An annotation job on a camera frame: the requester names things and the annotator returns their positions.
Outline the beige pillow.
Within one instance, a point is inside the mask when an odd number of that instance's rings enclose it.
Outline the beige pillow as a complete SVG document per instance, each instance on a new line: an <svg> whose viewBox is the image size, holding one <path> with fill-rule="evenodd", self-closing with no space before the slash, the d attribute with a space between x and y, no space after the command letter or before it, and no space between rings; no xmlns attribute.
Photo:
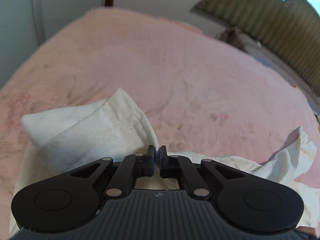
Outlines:
<svg viewBox="0 0 320 240"><path fill-rule="evenodd" d="M216 35L216 38L247 53L263 65L272 68L289 82L298 82L299 76L277 54L263 46L238 27L225 29Z"/></svg>

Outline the white wardrobe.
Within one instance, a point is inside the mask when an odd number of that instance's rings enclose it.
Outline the white wardrobe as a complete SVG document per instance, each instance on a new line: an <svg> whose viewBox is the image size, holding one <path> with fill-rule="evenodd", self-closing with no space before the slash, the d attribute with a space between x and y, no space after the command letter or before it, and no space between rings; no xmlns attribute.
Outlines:
<svg viewBox="0 0 320 240"><path fill-rule="evenodd" d="M1 0L1 85L44 42L96 7L114 0Z"/></svg>

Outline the pink bed blanket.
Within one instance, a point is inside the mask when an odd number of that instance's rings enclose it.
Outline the pink bed blanket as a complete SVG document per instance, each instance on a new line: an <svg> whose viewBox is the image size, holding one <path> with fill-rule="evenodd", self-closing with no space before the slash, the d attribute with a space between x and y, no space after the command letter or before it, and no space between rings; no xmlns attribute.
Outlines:
<svg viewBox="0 0 320 240"><path fill-rule="evenodd" d="M277 72L190 25L137 12L90 10L42 45L1 89L1 239L28 137L20 119L80 106L122 88L170 152L257 163L297 139L319 145L304 94Z"/></svg>

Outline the white pants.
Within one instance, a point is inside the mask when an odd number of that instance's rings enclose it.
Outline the white pants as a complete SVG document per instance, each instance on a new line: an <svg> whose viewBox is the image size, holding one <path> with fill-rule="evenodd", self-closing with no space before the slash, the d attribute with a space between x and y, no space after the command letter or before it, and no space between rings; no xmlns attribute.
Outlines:
<svg viewBox="0 0 320 240"><path fill-rule="evenodd" d="M33 147L25 152L16 190L107 154L120 161L158 145L147 117L123 89L90 105L28 114L21 122ZM234 154L212 159L295 190L304 202L299 224L315 228L319 224L319 189L299 183L297 178L308 172L316 153L316 146L299 127L293 142L263 165Z"/></svg>

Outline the olive green headboard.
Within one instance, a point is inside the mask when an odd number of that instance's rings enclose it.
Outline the olive green headboard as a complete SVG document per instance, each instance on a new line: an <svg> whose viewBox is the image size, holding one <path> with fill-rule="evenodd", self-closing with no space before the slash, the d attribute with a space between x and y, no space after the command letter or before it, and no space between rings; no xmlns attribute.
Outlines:
<svg viewBox="0 0 320 240"><path fill-rule="evenodd" d="M319 14L306 0L200 0L192 10L239 27L319 94Z"/></svg>

